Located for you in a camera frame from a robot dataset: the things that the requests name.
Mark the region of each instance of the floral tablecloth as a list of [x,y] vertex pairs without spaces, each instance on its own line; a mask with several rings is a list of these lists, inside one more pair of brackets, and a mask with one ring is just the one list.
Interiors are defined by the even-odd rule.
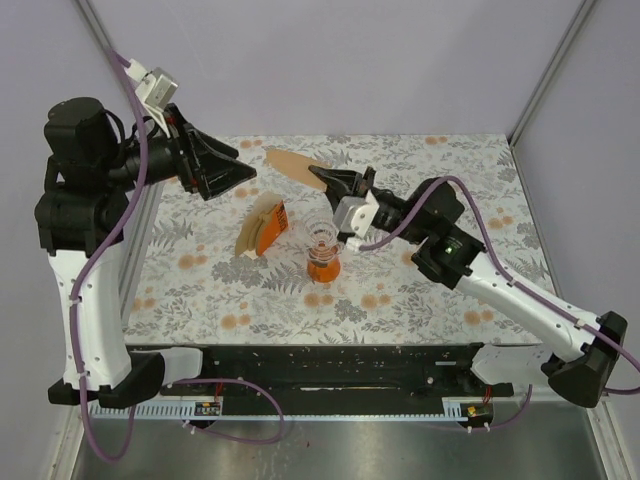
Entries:
[[[502,135],[230,137],[258,177],[204,202],[166,182],[125,335],[135,344],[537,343],[478,300],[427,281],[395,240],[345,252],[331,284],[306,273],[301,220],[330,206],[322,193],[265,164],[270,148],[335,168],[377,170],[376,185],[408,196],[429,177],[456,175],[478,201],[496,250],[522,275],[551,280],[507,141]],[[244,215],[262,192],[281,194],[290,229],[263,257],[234,257]],[[480,238],[467,208],[458,223]]]

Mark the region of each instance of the orange label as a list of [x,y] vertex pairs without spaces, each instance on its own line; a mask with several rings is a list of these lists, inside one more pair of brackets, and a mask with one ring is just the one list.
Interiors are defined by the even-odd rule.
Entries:
[[280,202],[270,212],[262,214],[261,218],[263,225],[256,238],[256,255],[258,256],[262,256],[276,238],[289,227],[284,202]]

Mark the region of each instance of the gray wall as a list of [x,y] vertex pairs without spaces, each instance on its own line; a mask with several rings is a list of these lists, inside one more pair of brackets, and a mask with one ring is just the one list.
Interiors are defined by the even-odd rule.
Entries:
[[215,134],[508,132],[580,0],[95,0]]
[[[603,1],[518,145],[541,232],[567,300],[629,321],[640,355],[640,2]],[[637,386],[624,360],[611,384]],[[640,458],[638,397],[617,398]]]
[[60,301],[33,208],[49,148],[47,111],[82,95],[131,122],[71,1],[5,2],[0,14],[0,476],[36,479],[58,438],[47,387],[64,367]]

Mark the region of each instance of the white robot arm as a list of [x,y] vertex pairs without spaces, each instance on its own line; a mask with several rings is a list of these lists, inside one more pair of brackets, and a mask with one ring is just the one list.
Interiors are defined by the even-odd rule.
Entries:
[[[486,244],[455,225],[463,205],[447,181],[458,183],[474,213],[479,211],[455,177],[425,180],[407,199],[373,186],[375,171],[360,174],[311,166],[327,184],[338,238],[367,251],[396,236],[421,244],[412,261],[429,280],[459,290],[517,321],[542,343],[533,346],[482,347],[472,371],[483,382],[548,385],[565,399],[595,407],[618,359],[627,322],[614,312],[598,316],[570,305],[503,267],[484,227]],[[374,245],[362,245],[370,226],[390,232]]]
[[[121,61],[139,82],[136,95],[159,127],[147,137],[145,184],[177,176],[185,191],[209,200],[256,176],[255,169],[237,160],[237,150],[197,130],[168,103],[177,87],[171,77],[159,69],[146,72],[133,60]],[[98,399],[106,408],[130,407],[152,398],[163,385],[197,377],[202,352],[181,347],[127,351],[118,292],[122,234],[93,265],[77,300],[70,300],[87,259],[128,205],[126,192],[140,171],[140,145],[135,133],[126,138],[122,122],[93,98],[61,102],[48,118],[44,133],[53,154],[35,216],[58,283],[67,352],[64,375],[49,389],[49,400],[77,405],[80,378],[86,377],[88,400]],[[77,304],[77,334],[69,318],[72,303]],[[79,348],[73,348],[75,341]],[[83,373],[78,373],[74,350],[82,354]]]

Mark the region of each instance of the clear plastic cup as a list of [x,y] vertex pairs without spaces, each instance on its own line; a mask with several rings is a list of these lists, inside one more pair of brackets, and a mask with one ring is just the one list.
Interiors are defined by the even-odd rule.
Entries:
[[329,283],[340,274],[340,253],[338,229],[331,219],[310,215],[304,221],[308,240],[307,273],[314,282]]

